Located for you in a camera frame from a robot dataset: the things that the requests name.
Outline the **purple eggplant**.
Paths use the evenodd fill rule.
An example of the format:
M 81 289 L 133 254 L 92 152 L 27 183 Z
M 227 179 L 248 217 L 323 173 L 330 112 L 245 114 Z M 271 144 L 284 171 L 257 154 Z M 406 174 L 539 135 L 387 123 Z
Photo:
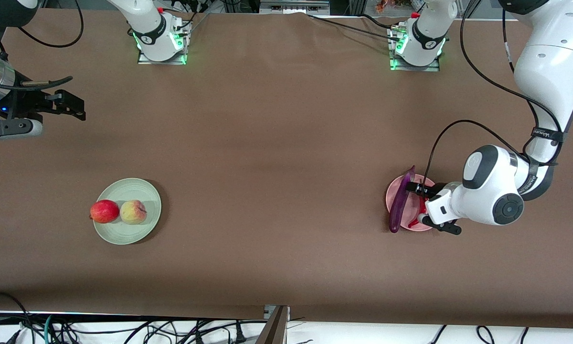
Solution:
M 392 233 L 398 233 L 401 227 L 403 212 L 406 207 L 409 191 L 407 184 L 412 182 L 415 177 L 415 165 L 411 166 L 400 180 L 398 189 L 396 189 L 393 203 L 389 210 L 389 230 Z

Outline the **red chili pepper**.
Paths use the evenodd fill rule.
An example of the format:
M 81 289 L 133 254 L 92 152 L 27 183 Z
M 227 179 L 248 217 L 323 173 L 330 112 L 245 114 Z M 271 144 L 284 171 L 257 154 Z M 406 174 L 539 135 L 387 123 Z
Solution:
M 409 222 L 409 224 L 407 225 L 408 229 L 413 229 L 413 227 L 420 225 L 420 219 L 423 218 L 425 215 L 427 214 L 427 209 L 426 209 L 426 205 L 424 202 L 420 203 L 419 207 L 418 207 L 418 214 L 417 216 L 411 220 L 411 222 Z

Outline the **red apple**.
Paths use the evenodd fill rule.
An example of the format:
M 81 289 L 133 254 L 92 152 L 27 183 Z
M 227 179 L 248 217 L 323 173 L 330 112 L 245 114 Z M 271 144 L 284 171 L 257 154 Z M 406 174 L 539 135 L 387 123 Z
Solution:
M 120 215 L 120 207 L 116 202 L 103 199 L 90 207 L 89 218 L 98 224 L 109 224 Z

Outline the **yellow pink peach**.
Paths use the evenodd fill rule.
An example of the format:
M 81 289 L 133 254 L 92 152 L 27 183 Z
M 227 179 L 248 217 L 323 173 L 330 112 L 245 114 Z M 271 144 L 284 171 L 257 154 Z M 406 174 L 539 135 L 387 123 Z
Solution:
M 120 218 L 125 224 L 139 225 L 147 218 L 146 207 L 140 200 L 125 201 L 120 207 Z

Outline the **pink plate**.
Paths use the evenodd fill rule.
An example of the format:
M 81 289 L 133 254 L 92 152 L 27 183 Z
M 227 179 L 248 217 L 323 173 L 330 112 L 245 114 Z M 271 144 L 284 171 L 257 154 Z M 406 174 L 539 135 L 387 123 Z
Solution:
M 398 186 L 399 186 L 401 179 L 402 179 L 402 176 L 399 176 L 398 178 L 394 179 L 389 184 L 387 191 L 385 192 L 385 207 L 386 207 L 387 211 L 389 211 L 391 208 L 395 191 L 396 191 L 396 189 L 398 189 Z M 413 231 L 413 232 L 423 232 L 423 231 L 428 231 L 428 230 L 432 229 L 431 227 L 426 226 L 424 224 L 417 225 L 417 226 L 413 227 L 413 229 L 407 228 L 407 225 L 409 224 L 409 222 L 411 222 L 411 220 L 413 220 L 417 216 L 418 207 L 419 207 L 420 203 L 421 203 L 420 196 L 418 196 L 417 194 L 413 194 L 413 193 L 408 194 L 406 207 L 404 209 L 403 217 L 401 220 L 401 227 L 399 228 L 400 230 L 409 230 L 409 231 Z

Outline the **pale green plate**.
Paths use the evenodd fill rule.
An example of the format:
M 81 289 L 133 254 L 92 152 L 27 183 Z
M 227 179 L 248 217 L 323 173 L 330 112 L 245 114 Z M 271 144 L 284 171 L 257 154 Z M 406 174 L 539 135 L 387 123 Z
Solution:
M 162 199 L 158 190 L 140 178 L 125 178 L 112 183 L 101 192 L 97 200 L 114 201 L 118 206 L 138 200 L 147 212 L 140 224 L 127 224 L 121 217 L 107 224 L 94 222 L 97 234 L 114 245 L 129 245 L 145 239 L 156 228 L 162 213 Z

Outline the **brown table cover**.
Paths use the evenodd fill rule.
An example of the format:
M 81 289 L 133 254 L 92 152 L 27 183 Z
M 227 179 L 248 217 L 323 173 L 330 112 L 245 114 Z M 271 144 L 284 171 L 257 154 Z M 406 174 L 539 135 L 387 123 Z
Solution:
M 7 29 L 12 65 L 72 76 L 86 120 L 0 140 L 0 291 L 29 311 L 573 327 L 573 124 L 550 189 L 507 226 L 387 229 L 387 186 L 442 129 L 481 122 L 520 150 L 524 100 L 464 61 L 392 71 L 387 43 L 291 15 L 212 14 L 186 65 L 139 65 L 118 11 L 70 48 Z M 90 207 L 125 178 L 158 190 L 145 239 L 114 245 Z

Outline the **silver metal box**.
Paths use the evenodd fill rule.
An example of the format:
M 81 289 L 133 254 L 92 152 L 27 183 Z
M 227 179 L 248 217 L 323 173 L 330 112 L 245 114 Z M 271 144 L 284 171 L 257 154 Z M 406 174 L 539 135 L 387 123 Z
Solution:
M 302 12 L 312 15 L 330 15 L 329 0 L 260 0 L 260 14 L 292 14 Z

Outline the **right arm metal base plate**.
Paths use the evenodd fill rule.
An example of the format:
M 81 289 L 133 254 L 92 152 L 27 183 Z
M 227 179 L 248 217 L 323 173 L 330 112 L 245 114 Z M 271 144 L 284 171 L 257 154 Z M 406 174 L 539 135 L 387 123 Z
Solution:
M 180 17 L 162 15 L 165 20 L 163 33 L 153 38 L 133 32 L 137 43 L 138 64 L 141 65 L 185 65 L 191 36 L 191 21 Z

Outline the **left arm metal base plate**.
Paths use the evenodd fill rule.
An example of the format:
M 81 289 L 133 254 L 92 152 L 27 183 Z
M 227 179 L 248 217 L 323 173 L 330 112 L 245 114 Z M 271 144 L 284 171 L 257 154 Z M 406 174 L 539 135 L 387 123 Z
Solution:
M 439 56 L 441 56 L 442 53 L 441 49 L 431 64 L 426 66 L 415 66 L 407 63 L 403 57 L 398 54 L 398 50 L 402 50 L 403 46 L 407 42 L 406 28 L 404 26 L 393 25 L 391 28 L 387 29 L 387 35 L 389 38 L 399 39 L 399 41 L 392 41 L 391 39 L 388 40 L 391 70 L 418 72 L 439 72 L 441 70 L 439 61 Z

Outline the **grey metal post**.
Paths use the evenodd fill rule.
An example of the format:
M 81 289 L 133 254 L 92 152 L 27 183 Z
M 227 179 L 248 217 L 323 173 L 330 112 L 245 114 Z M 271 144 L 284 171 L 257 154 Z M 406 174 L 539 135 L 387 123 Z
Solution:
M 264 318 L 267 318 L 267 322 L 255 344 L 287 344 L 290 307 L 288 305 L 266 305 Z

